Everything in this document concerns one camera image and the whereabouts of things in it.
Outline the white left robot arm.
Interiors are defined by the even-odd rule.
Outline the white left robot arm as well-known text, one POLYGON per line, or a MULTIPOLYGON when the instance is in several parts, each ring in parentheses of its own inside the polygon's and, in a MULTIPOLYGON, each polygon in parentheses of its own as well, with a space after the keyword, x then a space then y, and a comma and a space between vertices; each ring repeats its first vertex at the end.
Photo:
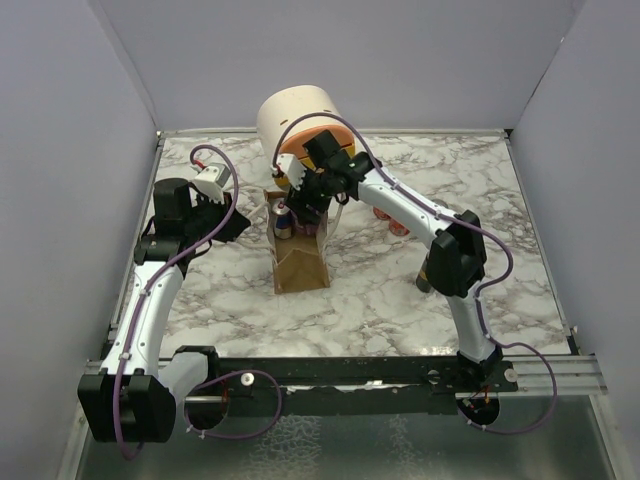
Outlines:
POLYGON ((154 185, 154 214, 134 249, 130 302, 99 370, 83 375, 77 389, 98 442, 165 442, 186 395, 210 394, 220 385, 221 371, 206 353, 187 348, 161 366, 160 347, 190 262, 250 225, 226 182, 200 173, 154 185))

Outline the silver blue energy drink can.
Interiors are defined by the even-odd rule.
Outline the silver blue energy drink can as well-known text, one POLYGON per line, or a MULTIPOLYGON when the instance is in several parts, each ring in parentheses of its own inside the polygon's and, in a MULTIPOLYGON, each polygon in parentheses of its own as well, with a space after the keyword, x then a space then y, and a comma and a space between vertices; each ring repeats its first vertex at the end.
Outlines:
POLYGON ((271 213, 274 220, 273 230, 276 238, 287 240, 293 235, 293 220, 290 208, 283 200, 273 203, 271 213))

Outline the purple fanta can front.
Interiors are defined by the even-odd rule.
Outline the purple fanta can front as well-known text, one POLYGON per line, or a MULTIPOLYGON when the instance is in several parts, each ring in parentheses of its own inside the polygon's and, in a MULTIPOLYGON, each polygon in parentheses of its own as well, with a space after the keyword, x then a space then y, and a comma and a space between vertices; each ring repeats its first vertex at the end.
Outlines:
POLYGON ((315 236, 320 224, 321 218, 315 214, 296 215, 295 225, 298 233, 306 236, 315 236))

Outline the red cola can front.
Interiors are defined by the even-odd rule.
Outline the red cola can front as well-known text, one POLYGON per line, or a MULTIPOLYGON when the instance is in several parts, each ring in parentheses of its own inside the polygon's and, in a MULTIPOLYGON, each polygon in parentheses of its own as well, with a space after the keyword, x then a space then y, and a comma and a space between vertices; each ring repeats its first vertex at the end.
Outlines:
POLYGON ((410 234, 410 231, 404 225, 394 219, 389 220, 388 227, 389 231, 398 237, 405 237, 410 234))

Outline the brown canvas bag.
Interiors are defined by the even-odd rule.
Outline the brown canvas bag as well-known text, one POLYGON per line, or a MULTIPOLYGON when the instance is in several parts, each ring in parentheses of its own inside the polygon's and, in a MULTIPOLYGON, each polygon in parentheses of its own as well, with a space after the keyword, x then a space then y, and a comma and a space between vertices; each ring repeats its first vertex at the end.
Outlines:
POLYGON ((336 224, 330 222, 325 213, 311 235, 301 233, 292 225, 291 236, 283 239, 276 234, 273 205, 284 200, 285 193, 267 190, 261 193, 269 203, 265 233, 272 259, 274 293, 282 295, 328 288, 330 280, 325 247, 336 224))

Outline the black yellow can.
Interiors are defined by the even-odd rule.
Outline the black yellow can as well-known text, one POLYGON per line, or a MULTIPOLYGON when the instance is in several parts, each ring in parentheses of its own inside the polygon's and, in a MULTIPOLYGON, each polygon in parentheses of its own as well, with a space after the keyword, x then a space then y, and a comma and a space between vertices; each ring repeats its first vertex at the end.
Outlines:
POLYGON ((427 262, 428 258, 425 257, 415 280, 416 287, 423 293, 429 293, 432 290, 432 286, 426 275, 427 262))

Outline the red cola can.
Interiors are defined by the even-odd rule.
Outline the red cola can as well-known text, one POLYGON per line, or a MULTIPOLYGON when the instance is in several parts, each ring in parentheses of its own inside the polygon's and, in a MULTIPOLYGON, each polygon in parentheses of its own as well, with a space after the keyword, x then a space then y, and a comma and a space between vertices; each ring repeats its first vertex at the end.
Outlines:
POLYGON ((378 208, 373 208, 373 213, 380 220, 389 221, 391 219, 390 215, 378 208))
POLYGON ((410 234, 410 231, 404 225, 394 219, 389 220, 388 227, 389 231, 398 237, 405 237, 410 234))

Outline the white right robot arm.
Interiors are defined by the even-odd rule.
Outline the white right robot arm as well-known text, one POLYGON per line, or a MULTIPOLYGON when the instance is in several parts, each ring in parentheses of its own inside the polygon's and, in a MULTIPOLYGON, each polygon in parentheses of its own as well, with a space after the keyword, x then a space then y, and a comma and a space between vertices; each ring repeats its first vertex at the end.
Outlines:
POLYGON ((293 154, 276 157, 275 169, 290 183, 286 204, 302 224, 317 224, 332 199, 345 196, 375 207, 406 227, 427 248, 424 275, 446 297, 458 334, 461 383, 481 391, 496 376, 501 358, 489 339, 475 290, 484 279, 487 260, 478 217, 456 214, 393 177, 367 152, 354 156, 324 130, 303 145, 317 170, 293 154))

